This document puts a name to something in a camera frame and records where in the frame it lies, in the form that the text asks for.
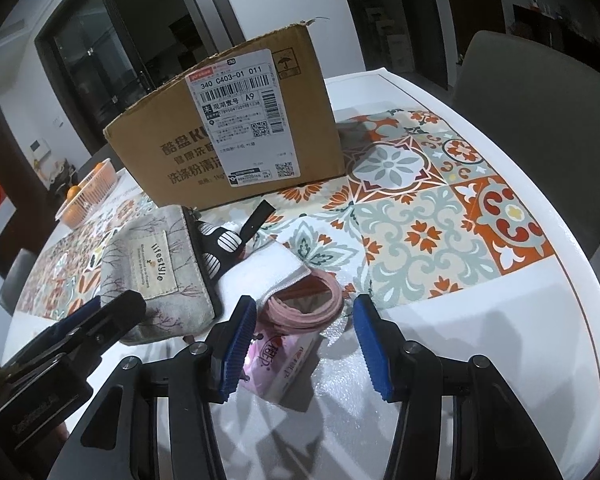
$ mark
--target patterned tablecloth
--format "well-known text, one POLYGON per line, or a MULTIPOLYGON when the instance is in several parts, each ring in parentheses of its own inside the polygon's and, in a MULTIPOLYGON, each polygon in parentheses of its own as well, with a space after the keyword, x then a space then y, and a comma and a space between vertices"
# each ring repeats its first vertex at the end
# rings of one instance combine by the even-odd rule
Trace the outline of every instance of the patterned tablecloth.
MULTIPOLYGON (((389 110, 338 125, 346 175, 203 212, 240 223, 262 198, 269 235, 309 266, 332 272, 347 304, 369 292, 379 308, 449 294, 554 254, 515 193, 430 110, 389 110)), ((39 257, 18 302, 62 319, 97 293, 100 255, 125 222, 154 204, 137 187, 39 257)))

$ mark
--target dining table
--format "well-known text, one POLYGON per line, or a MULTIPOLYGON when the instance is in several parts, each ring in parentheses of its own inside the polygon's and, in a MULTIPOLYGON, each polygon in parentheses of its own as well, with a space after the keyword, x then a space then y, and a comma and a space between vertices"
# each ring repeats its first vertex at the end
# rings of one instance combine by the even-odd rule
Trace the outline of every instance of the dining table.
MULTIPOLYGON (((205 221, 240 226, 266 199, 276 211, 247 254, 274 238, 334 275, 345 303, 280 404, 239 387, 212 405, 227 478, 382 478, 399 405, 373 390, 352 329, 352 302, 367 293, 408 340, 457 360, 486 355, 563 477, 583 479, 600 458, 600 285, 567 225, 496 144, 419 86, 380 69, 327 79, 326 89, 346 174, 202 211, 205 221)), ((520 142, 535 149, 524 132, 520 142)), ((556 173, 565 186, 577 177, 556 173)), ((81 227, 56 228, 24 287, 2 362, 97 295, 107 241, 153 208, 122 170, 81 227)), ((88 381, 97 391, 122 358, 154 361, 185 346, 181 338, 116 343, 88 381)), ((161 399, 162 478, 170 478, 166 406, 161 399)), ((85 408, 67 420, 70 430, 85 408)), ((452 425, 444 397, 439 478, 450 475, 452 425)))

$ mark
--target pink plastic wrapper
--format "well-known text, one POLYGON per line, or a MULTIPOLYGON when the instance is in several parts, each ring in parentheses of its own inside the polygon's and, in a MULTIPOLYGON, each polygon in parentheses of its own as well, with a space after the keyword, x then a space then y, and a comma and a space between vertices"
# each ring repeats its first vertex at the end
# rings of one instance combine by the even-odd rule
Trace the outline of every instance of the pink plastic wrapper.
POLYGON ((278 403, 302 368, 317 332, 282 335, 260 323, 244 359, 240 384, 269 402, 278 403))

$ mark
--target orange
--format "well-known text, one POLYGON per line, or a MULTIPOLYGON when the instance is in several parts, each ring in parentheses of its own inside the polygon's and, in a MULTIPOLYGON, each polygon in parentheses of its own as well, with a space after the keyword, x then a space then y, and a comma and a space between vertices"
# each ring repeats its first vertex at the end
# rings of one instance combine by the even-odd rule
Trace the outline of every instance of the orange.
POLYGON ((76 196, 82 188, 80 186, 71 186, 69 191, 66 192, 66 200, 69 202, 76 196))

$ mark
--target chair backrest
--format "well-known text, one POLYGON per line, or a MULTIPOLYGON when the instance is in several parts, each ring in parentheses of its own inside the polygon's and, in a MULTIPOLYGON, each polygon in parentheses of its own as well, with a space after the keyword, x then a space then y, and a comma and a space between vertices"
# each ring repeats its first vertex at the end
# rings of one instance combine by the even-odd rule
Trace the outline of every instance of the chair backrest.
POLYGON ((34 253, 21 249, 0 288, 0 306, 12 316, 36 259, 34 253))
POLYGON ((542 44, 480 31, 452 107, 534 181, 590 258, 600 244, 600 74, 542 44))
POLYGON ((125 167, 120 160, 118 154, 113 150, 109 143, 101 147, 82 167, 78 170, 78 181, 84 179, 89 172, 96 167, 96 164, 102 162, 106 158, 111 159, 111 163, 116 171, 122 170, 125 167))

